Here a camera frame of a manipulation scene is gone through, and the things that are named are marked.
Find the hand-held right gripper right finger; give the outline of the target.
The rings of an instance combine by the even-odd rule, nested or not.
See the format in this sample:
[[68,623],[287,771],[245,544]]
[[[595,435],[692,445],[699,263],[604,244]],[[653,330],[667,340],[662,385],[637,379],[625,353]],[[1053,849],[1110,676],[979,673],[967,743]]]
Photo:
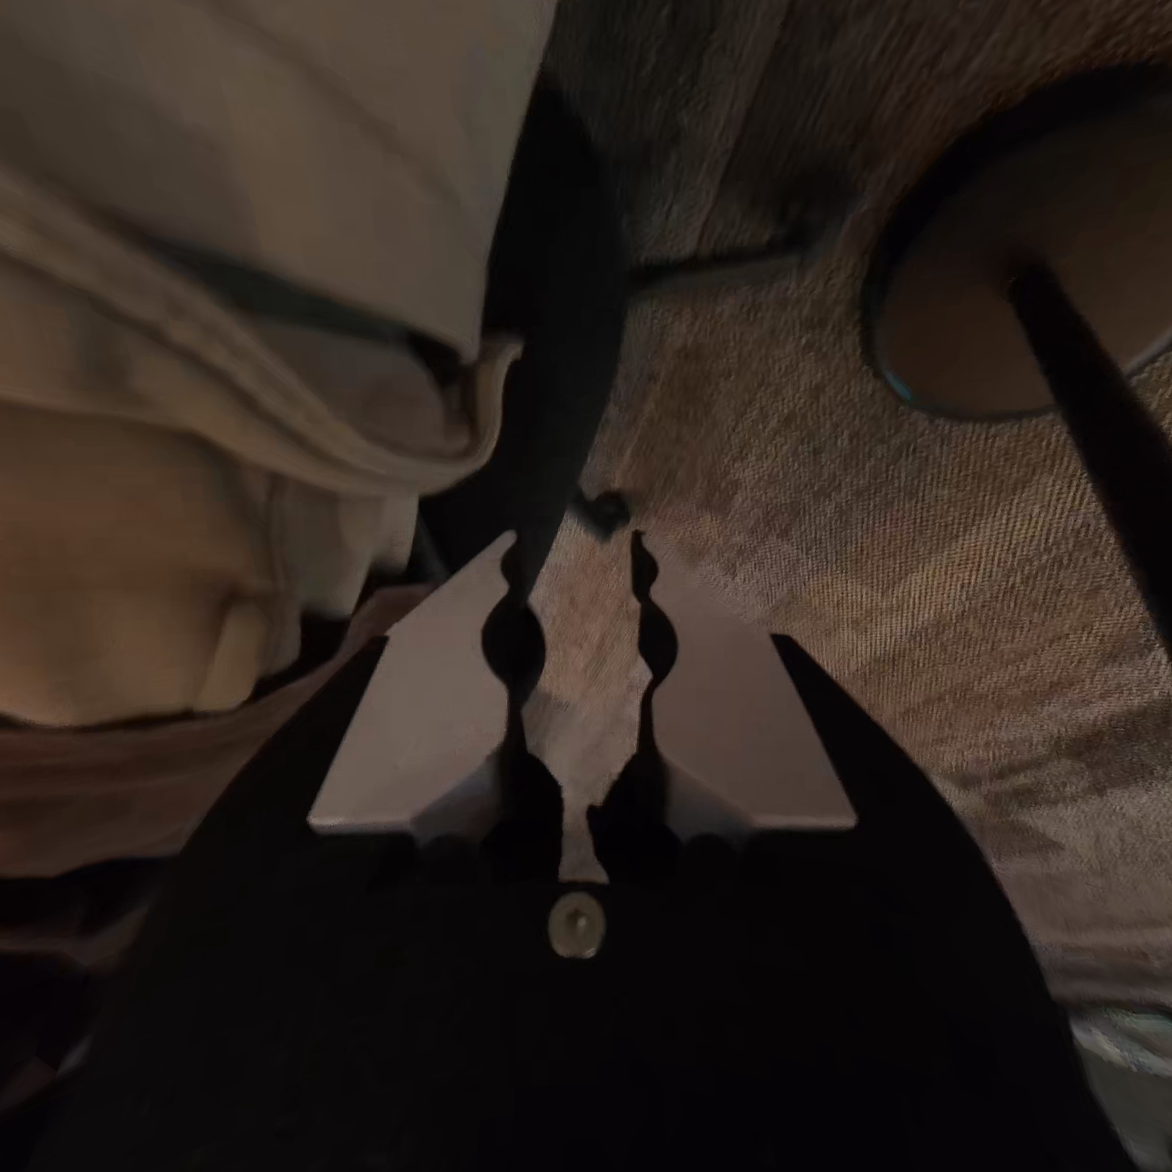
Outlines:
[[594,839],[747,839],[858,824],[773,636],[713,601],[667,546],[629,538],[647,679],[634,752],[590,807]]

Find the black furniture leg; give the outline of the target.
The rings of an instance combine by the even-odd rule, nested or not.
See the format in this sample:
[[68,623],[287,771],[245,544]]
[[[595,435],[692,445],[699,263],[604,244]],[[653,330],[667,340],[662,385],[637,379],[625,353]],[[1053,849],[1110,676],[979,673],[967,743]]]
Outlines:
[[514,533],[533,591],[609,401],[625,327],[626,248],[615,184],[569,97],[538,75],[492,238],[482,323],[520,340],[489,459],[422,499],[454,570]]

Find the round stool base with pole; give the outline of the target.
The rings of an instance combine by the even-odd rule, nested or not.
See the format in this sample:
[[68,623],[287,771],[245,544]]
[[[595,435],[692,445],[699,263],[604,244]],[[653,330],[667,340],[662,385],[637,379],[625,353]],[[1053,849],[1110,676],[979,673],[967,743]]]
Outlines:
[[964,132],[888,219],[859,311],[907,406],[1061,418],[1169,653],[1169,432],[1133,387],[1169,351],[1169,67],[1078,72]]

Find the person's beige shirt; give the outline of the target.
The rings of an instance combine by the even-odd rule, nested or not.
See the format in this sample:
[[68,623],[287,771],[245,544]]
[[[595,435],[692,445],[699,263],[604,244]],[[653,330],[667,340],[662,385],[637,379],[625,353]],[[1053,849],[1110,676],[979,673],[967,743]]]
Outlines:
[[460,482],[556,2],[2,2],[2,496]]

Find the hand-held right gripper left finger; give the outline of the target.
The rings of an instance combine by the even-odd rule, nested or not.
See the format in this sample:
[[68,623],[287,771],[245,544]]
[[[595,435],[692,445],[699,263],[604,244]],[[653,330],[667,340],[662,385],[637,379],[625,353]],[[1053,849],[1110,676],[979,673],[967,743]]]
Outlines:
[[318,835],[484,839],[524,753],[547,660],[505,531],[385,633],[305,817]]

